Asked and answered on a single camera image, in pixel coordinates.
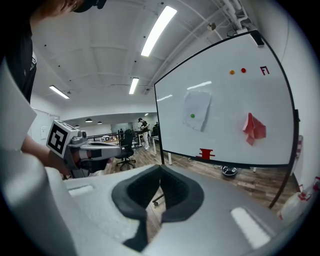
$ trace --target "fluorescent light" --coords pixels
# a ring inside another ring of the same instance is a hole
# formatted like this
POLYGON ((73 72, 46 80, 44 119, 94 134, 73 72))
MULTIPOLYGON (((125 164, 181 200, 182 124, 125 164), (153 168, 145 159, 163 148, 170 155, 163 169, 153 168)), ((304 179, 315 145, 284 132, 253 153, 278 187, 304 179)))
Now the fluorescent light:
POLYGON ((148 57, 155 46, 161 33, 165 30, 166 26, 170 20, 175 16, 177 10, 166 6, 163 12, 160 14, 159 18, 155 22, 147 40, 145 41, 144 47, 142 49, 141 55, 148 57))
POLYGON ((172 97, 172 95, 165 96, 165 97, 163 97, 163 98, 157 99, 156 101, 157 101, 157 102, 160 102, 160 101, 163 101, 163 100, 165 100, 165 99, 167 99, 167 98, 170 98, 170 97, 172 97))
POLYGON ((201 86, 210 85, 210 84, 212 84, 212 82, 211 82, 211 81, 203 82, 203 83, 200 83, 200 84, 198 84, 198 85, 191 86, 191 87, 187 88, 187 90, 190 90, 190 89, 193 89, 193 88, 197 88, 197 87, 201 87, 201 86))
POLYGON ((129 94, 134 94, 138 82, 139 82, 139 78, 134 77, 134 78, 132 79, 132 83, 131 83, 131 87, 130 87, 129 94))
POLYGON ((60 91, 57 87, 55 87, 54 85, 51 85, 49 87, 52 91, 54 91, 55 93, 59 94, 60 96, 64 97, 65 99, 70 99, 69 96, 65 95, 62 91, 60 91))

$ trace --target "white paper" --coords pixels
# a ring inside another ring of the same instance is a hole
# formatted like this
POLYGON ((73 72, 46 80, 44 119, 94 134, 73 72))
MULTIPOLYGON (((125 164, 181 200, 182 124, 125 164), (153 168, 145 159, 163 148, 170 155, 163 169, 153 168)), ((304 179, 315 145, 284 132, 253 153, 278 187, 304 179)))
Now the white paper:
POLYGON ((190 91, 184 97, 183 124, 201 131, 206 119, 211 94, 206 91, 190 91))

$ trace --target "person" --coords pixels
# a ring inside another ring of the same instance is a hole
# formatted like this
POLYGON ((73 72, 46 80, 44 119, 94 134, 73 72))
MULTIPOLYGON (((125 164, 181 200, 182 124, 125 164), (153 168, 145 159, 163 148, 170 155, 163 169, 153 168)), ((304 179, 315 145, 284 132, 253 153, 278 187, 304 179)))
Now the person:
POLYGON ((139 118, 138 122, 142 123, 141 130, 143 132, 144 149, 148 150, 150 148, 149 140, 148 140, 149 124, 145 120, 143 120, 141 117, 139 118))
MULTIPOLYGON (((85 12, 98 5, 99 0, 35 0, 25 1, 27 14, 16 22, 19 24, 9 33, 4 52, 7 65, 18 88, 30 103, 31 92, 37 70, 37 57, 33 52, 32 30, 49 17, 70 12, 85 12)), ((63 160, 49 148, 36 143, 29 135, 23 141, 22 152, 37 157, 44 166, 57 169, 63 175, 70 175, 63 160)), ((73 156, 75 163, 79 156, 73 156)))
POLYGON ((121 139, 124 139, 124 131, 122 130, 122 128, 120 129, 120 136, 121 136, 121 139))

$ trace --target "whiteboard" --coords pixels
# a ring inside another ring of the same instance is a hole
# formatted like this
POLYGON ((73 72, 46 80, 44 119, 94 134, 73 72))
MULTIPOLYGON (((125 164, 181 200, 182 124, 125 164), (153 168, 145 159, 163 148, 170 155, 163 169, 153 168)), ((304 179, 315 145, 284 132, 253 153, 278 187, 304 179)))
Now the whiteboard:
POLYGON ((224 40, 185 60, 154 84, 164 151, 201 157, 201 149, 210 149, 214 156, 209 161, 266 167, 289 164, 294 103, 280 63, 263 42, 258 47, 249 33, 224 40), (201 131, 183 124, 184 99, 190 91, 211 94, 201 131), (248 113, 266 126, 266 137, 253 145, 243 132, 248 113))

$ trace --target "wooden floor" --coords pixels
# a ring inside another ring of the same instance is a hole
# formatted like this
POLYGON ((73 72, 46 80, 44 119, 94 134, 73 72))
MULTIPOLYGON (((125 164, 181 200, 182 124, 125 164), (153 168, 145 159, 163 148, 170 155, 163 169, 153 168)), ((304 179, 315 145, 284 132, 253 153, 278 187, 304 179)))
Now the wooden floor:
MULTIPOLYGON (((153 145, 150 145, 148 150, 144 147, 137 148, 134 155, 131 157, 136 160, 135 167, 142 167, 150 164, 161 164, 161 156, 159 144, 156 143, 157 155, 154 154, 153 145)), ((202 163, 198 161, 188 161, 186 157, 180 155, 171 154, 172 165, 187 169, 191 172, 195 172, 201 175, 209 176, 214 179, 224 180, 233 184, 241 190, 244 190, 258 203, 267 207, 275 197, 280 185, 284 179, 286 170, 279 168, 257 168, 256 172, 249 169, 240 169, 234 178, 227 178, 222 175, 221 169, 218 165, 212 165, 208 163, 202 163)), ((164 153, 165 163, 168 164, 168 154, 164 153)), ((105 174, 112 174, 120 172, 120 166, 116 164, 120 162, 119 159, 114 158, 110 164, 107 165, 104 170, 105 174)), ((125 165, 122 171, 129 170, 129 166, 125 165)), ((289 178, 284 191, 279 197, 271 209, 274 214, 282 207, 286 200, 296 192, 296 186, 292 177, 289 178)), ((154 198, 162 194, 159 189, 154 198)), ((149 240, 156 235, 161 227, 161 215, 166 210, 165 200, 161 198, 158 201, 159 205, 154 206, 150 203, 146 211, 148 214, 147 233, 149 240)))

